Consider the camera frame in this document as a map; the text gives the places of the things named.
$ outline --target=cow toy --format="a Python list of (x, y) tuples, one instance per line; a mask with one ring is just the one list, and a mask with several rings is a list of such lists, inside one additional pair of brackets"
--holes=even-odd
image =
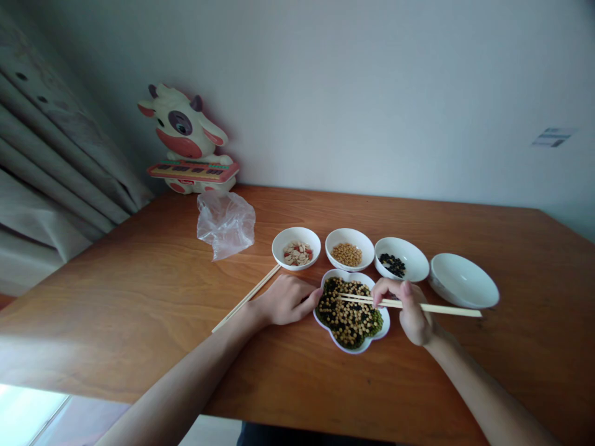
[(168, 161), (149, 167), (149, 174), (183, 194), (229, 191), (239, 168), (229, 156), (215, 155), (216, 146), (227, 143), (227, 135), (204, 115), (201, 97), (189, 99), (164, 84), (149, 85), (149, 93), (153, 100), (139, 101), (138, 108), (157, 120), (157, 136), (169, 149)]

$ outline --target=plastic bag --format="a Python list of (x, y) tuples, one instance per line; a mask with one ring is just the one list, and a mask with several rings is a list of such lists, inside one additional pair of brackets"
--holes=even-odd
[(209, 190), (198, 195), (198, 210), (196, 236), (213, 246), (213, 261), (254, 244), (256, 212), (238, 194)]

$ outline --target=cow eye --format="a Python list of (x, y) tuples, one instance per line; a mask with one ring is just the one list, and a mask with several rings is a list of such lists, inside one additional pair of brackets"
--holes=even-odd
[(184, 136), (188, 136), (192, 133), (192, 124), (186, 115), (181, 111), (170, 111), (167, 115), (169, 123), (175, 128), (176, 132)]

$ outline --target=gray curtain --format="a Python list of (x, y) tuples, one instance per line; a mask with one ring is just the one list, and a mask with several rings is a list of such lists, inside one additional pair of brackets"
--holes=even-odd
[(151, 198), (0, 9), (0, 293), (23, 294)]

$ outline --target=wooden table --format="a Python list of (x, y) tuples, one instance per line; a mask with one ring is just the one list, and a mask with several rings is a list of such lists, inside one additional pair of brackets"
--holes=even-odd
[[(274, 266), (291, 226), (322, 242), (352, 227), (398, 236), (431, 259), (457, 253), (497, 283), (485, 318), (437, 319), (565, 444), (593, 439), (595, 246), (533, 209), (237, 186), (256, 209), (254, 246), (211, 262), (196, 195), (166, 193), (0, 312), (0, 382), (133, 403)], [(322, 254), (298, 273), (318, 284)], [(373, 266), (364, 273), (377, 280)], [(443, 304), (421, 283), (430, 303)], [(390, 333), (341, 352), (308, 316), (244, 349), (205, 413), (413, 444), (484, 444), (442, 370)]]

